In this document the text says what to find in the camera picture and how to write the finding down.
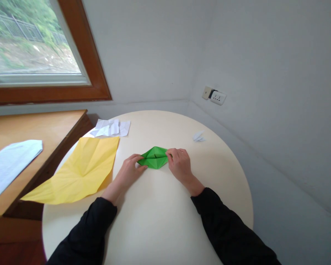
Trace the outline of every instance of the black jacket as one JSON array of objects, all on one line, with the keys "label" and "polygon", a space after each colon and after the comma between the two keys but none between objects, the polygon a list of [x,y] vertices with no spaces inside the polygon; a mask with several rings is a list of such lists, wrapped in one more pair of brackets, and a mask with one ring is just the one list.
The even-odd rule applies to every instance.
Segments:
[{"label": "black jacket", "polygon": [[[223,264],[280,264],[275,252],[229,210],[213,190],[205,188],[191,200]],[[58,245],[47,264],[102,264],[104,236],[116,214],[117,207],[97,198]]]}]

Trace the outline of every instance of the left hand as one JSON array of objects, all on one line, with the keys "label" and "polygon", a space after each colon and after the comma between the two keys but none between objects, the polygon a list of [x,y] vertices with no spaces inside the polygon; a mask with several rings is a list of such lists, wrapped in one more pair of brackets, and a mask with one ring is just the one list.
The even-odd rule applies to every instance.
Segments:
[{"label": "left hand", "polygon": [[130,187],[147,168],[147,166],[139,166],[136,168],[136,162],[141,159],[144,159],[144,157],[139,154],[133,154],[125,159],[114,181],[123,187]]},{"label": "left hand", "polygon": [[143,159],[139,154],[133,154],[124,160],[114,181],[108,185],[101,195],[102,198],[116,205],[119,195],[128,189],[146,170],[147,166],[136,167],[136,162]]}]

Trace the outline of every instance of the hand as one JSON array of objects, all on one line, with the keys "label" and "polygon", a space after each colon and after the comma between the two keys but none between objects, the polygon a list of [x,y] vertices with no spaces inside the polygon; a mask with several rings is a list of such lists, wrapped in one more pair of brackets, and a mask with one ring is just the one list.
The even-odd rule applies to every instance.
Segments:
[{"label": "hand", "polygon": [[141,159],[143,157],[139,154],[133,154],[125,159],[114,181],[108,185],[101,197],[115,205],[119,195],[127,190],[146,170],[147,166],[138,168],[135,166],[136,162]]},{"label": "hand", "polygon": [[133,154],[125,159],[114,181],[123,187],[130,187],[147,168],[147,166],[135,167],[136,162],[141,159],[144,159],[144,157],[139,154]]},{"label": "hand", "polygon": [[185,149],[168,149],[169,169],[174,177],[187,188],[191,196],[198,196],[204,190],[204,185],[192,174],[190,157]]}]

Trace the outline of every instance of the wooden floor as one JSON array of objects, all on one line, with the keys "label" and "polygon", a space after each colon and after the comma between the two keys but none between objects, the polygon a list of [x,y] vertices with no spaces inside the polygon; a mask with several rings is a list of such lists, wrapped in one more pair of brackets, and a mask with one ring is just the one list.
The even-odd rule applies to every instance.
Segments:
[{"label": "wooden floor", "polygon": [[0,244],[0,265],[43,265],[45,263],[42,241]]}]

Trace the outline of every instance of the small white origami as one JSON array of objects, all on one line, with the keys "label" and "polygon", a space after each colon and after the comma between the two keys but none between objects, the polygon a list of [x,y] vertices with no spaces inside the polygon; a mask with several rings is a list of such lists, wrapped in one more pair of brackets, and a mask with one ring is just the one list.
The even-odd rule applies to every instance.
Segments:
[{"label": "small white origami", "polygon": [[192,139],[194,140],[194,142],[203,142],[206,141],[205,138],[203,138],[201,136],[201,134],[203,134],[204,131],[200,131],[194,134],[194,136],[192,137]]}]

